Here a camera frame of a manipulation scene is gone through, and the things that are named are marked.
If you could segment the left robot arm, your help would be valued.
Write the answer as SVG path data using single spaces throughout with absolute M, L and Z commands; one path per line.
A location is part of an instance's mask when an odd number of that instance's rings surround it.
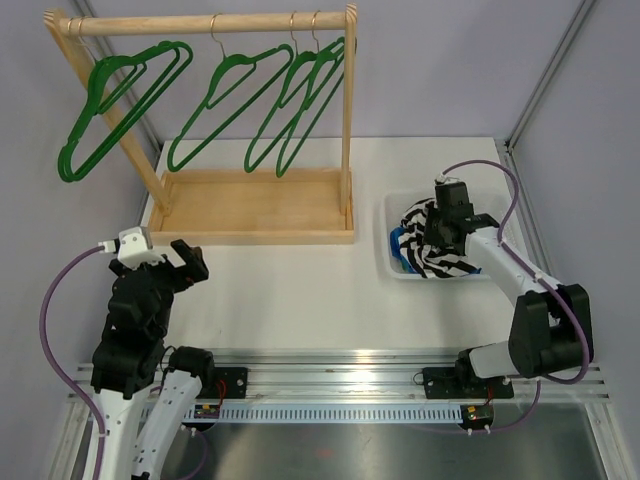
M 153 249 L 139 260 L 117 258 L 109 264 L 116 279 L 90 382 L 98 407 L 89 450 L 96 460 L 92 479 L 160 478 L 189 406 L 215 388 L 212 354 L 179 347 L 170 357 L 151 414 L 142 416 L 165 356 L 174 298 L 209 277 L 200 248 L 183 240 L 170 246 L 182 265 Z

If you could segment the green hanger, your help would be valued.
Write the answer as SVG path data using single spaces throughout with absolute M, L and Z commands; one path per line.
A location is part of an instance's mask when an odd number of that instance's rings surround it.
M 275 83 L 275 81 L 278 80 L 287 71 L 294 58 L 294 49 L 290 44 L 287 43 L 282 43 L 277 47 L 267 49 L 254 56 L 247 56 L 241 53 L 227 55 L 223 43 L 219 41 L 214 35 L 214 27 L 218 16 L 219 13 L 212 16 L 210 20 L 209 33 L 211 35 L 211 38 L 219 44 L 221 52 L 223 54 L 223 59 L 212 73 L 208 90 L 204 98 L 200 101 L 199 105 L 195 108 L 189 119 L 182 127 L 180 133 L 173 139 L 169 146 L 169 150 L 167 153 L 167 169 L 171 173 L 177 173 L 181 169 L 183 169 L 205 147 L 207 147 L 224 130 L 226 130 L 232 123 L 234 123 L 239 116 L 241 116 L 249 107 L 251 107 Z M 253 74 L 255 74 L 260 63 L 272 57 L 275 57 L 280 53 L 284 53 L 286 55 L 284 64 L 257 90 L 256 93 L 254 93 L 236 111 L 231 113 L 225 120 L 223 120 L 219 126 L 214 128 L 208 134 L 208 136 L 205 137 L 190 153 L 182 157 L 180 160 L 177 160 L 177 147 L 185 139 L 186 134 L 191 130 L 191 127 L 196 123 L 202 113 L 205 110 L 213 110 L 227 97 L 234 93 L 239 87 L 241 87 Z M 239 67 L 248 67 L 248 70 L 233 84 L 222 91 L 220 88 L 222 81 L 227 78 L 230 73 L 237 72 Z
M 289 157 L 285 158 L 288 144 L 291 141 L 303 114 L 311 108 L 319 94 L 326 86 L 327 82 L 336 73 L 338 67 L 344 60 L 345 53 L 344 36 L 339 37 L 337 40 L 333 41 L 323 49 L 320 49 L 319 42 L 316 42 L 316 52 L 304 51 L 300 53 L 297 40 L 293 35 L 295 14 L 296 11 L 291 14 L 289 19 L 290 37 L 294 43 L 294 58 L 291 65 L 288 67 L 288 70 L 286 71 L 285 80 L 283 82 L 283 86 L 281 87 L 276 105 L 278 108 L 284 108 L 296 96 L 301 88 L 304 88 L 304 96 L 298 107 L 298 110 L 288 121 L 288 123 L 284 127 L 284 130 L 282 131 L 282 134 L 286 135 L 286 138 L 283 141 L 283 145 L 276 161 L 275 171 L 277 178 L 281 178 L 285 175 L 290 165 L 293 163 L 293 160 L 295 159 L 297 153 L 301 149 L 302 144 L 306 141 L 311 130 L 314 128 L 315 123 L 334 95 L 336 88 L 334 88 L 333 91 L 329 94 L 328 99 L 324 102 L 315 118 L 311 121 L 310 126 L 302 135 L 293 153 Z M 289 92 L 289 88 L 294 81 L 297 72 L 306 64 L 312 64 L 310 70 L 299 82 L 299 84 L 293 89 L 293 91 Z
M 285 79 L 275 102 L 273 103 L 269 113 L 261 123 L 256 136 L 251 140 L 249 147 L 246 150 L 244 157 L 244 171 L 246 173 L 253 173 L 264 161 L 267 155 L 274 149 L 276 144 L 280 142 L 283 137 L 285 137 L 278 154 L 278 159 L 276 161 L 275 167 L 276 177 L 283 177 L 287 170 L 290 168 L 294 159 L 297 157 L 299 151 L 306 142 L 311 131 L 314 129 L 319 118 L 324 113 L 324 110 L 332 100 L 332 97 L 335 95 L 344 78 L 344 75 L 340 76 L 340 78 L 328 94 L 327 98 L 325 99 L 324 103 L 319 108 L 315 117 L 311 120 L 306 131 L 300 137 L 299 142 L 295 149 L 292 151 L 291 155 L 285 157 L 288 145 L 292 140 L 293 134 L 295 133 L 303 114 L 311 108 L 324 87 L 327 85 L 328 81 L 336 74 L 338 68 L 344 61 L 345 37 L 339 37 L 337 40 L 335 40 L 333 43 L 330 43 L 323 49 L 319 48 L 319 41 L 315 36 L 316 19 L 319 13 L 320 11 L 316 11 L 313 14 L 311 20 L 311 32 L 312 37 L 316 41 L 316 52 L 299 52 L 297 40 L 293 35 L 294 18 L 296 11 L 294 11 L 290 16 L 289 30 L 291 39 L 294 42 L 295 58 L 287 69 Z M 274 115 L 278 111 L 284 109 L 302 88 L 305 89 L 305 92 L 296 112 L 281 129 L 281 131 L 273 138 L 271 143 L 263 150 L 263 152 L 255 160 L 253 160 L 253 150 Z

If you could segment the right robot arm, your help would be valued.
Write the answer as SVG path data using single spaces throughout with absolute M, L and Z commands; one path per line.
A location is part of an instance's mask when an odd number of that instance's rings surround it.
M 492 381 L 512 376 L 576 384 L 594 356 L 589 295 L 581 285 L 565 285 L 524 259 L 503 230 L 502 223 L 474 213 L 470 204 L 426 209 L 424 239 L 468 257 L 513 306 L 507 340 L 459 353 L 455 387 L 476 396 Z

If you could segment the blue tank top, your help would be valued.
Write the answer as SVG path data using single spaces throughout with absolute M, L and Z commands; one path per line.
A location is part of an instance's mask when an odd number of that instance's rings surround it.
M 401 269 L 405 273 L 416 274 L 415 269 L 411 265 L 407 256 L 407 248 L 402 247 L 401 240 L 402 236 L 405 234 L 405 229 L 401 226 L 394 228 L 389 234 L 389 246 L 391 250 L 391 255 L 395 258 L 401 265 Z

